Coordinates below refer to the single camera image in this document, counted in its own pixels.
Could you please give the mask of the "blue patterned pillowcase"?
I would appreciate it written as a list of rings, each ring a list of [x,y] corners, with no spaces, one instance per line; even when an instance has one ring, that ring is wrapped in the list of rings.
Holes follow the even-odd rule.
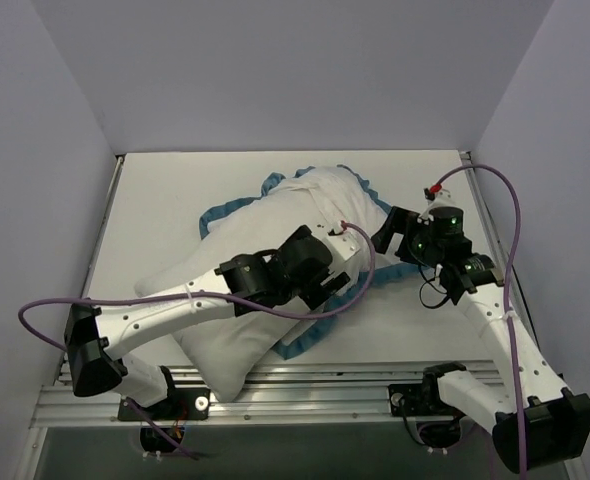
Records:
[[[199,218],[199,233],[202,240],[209,235],[217,238],[228,232],[242,234],[244,240],[268,241],[266,248],[275,248],[284,242],[301,225],[306,225],[316,237],[324,239],[342,220],[353,223],[369,235],[373,235],[386,220],[392,206],[382,200],[371,188],[369,180],[358,175],[345,165],[333,167],[309,166],[287,177],[271,173],[261,184],[260,194],[255,197],[239,197],[207,209]],[[323,305],[323,312],[333,311],[348,304],[364,285],[369,271],[369,252],[365,241],[354,230],[347,232],[360,246],[357,254],[347,262],[350,283],[334,294]],[[418,267],[400,262],[392,254],[376,255],[374,278],[371,288],[381,288],[418,275]],[[293,320],[278,320],[276,317],[259,314],[259,319],[268,327],[278,323],[292,324],[276,341],[272,350],[282,359],[291,360],[307,352],[331,333],[339,315],[329,316],[304,325]]]

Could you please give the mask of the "white pillow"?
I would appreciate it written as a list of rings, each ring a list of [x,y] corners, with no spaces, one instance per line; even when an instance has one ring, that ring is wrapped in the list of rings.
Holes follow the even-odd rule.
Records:
[[[275,250],[300,226],[323,236],[341,222],[358,251],[342,272],[346,286],[321,304],[308,307],[299,298],[274,314],[229,304],[226,317],[182,326],[173,337],[215,397],[236,399],[252,368],[270,351],[292,359],[323,340],[338,317],[352,307],[364,285],[386,275],[388,260],[371,260],[365,236],[375,234],[390,205],[371,183],[346,166],[308,167],[287,177],[271,174],[256,197],[230,200],[206,210],[199,220],[200,241],[186,257],[138,280],[139,297],[161,295],[210,272],[239,254]]]

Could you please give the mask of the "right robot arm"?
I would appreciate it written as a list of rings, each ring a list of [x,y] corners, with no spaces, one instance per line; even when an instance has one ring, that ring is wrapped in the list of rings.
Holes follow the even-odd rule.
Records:
[[[372,242],[385,252],[394,235],[400,260],[434,271],[446,299],[470,322],[504,383],[500,395],[460,362],[423,372],[414,402],[435,414],[458,411],[491,435],[504,466],[518,474],[583,453],[590,434],[590,397],[575,394],[541,354],[506,299],[494,261],[477,253],[453,206],[420,214],[394,207]]]

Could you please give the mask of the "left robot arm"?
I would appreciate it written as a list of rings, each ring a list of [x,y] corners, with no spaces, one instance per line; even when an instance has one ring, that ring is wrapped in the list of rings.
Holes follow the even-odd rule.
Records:
[[[64,342],[75,396],[115,392],[154,419],[177,405],[165,366],[133,350],[187,327],[254,311],[281,313],[292,304],[309,314],[350,282],[347,266],[360,247],[348,232],[323,237],[299,227],[277,249],[240,254],[156,296],[72,303]]]

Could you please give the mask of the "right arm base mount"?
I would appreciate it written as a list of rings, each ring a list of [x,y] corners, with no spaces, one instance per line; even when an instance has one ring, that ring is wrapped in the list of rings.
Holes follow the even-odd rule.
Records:
[[[433,373],[424,374],[421,380],[390,384],[387,392],[393,417],[464,416],[463,412],[440,399],[437,376]]]

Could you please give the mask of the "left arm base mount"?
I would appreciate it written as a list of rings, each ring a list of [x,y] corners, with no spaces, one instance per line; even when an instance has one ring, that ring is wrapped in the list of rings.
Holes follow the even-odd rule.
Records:
[[[210,394],[206,387],[180,388],[153,406],[135,406],[153,421],[202,421],[209,416]]]

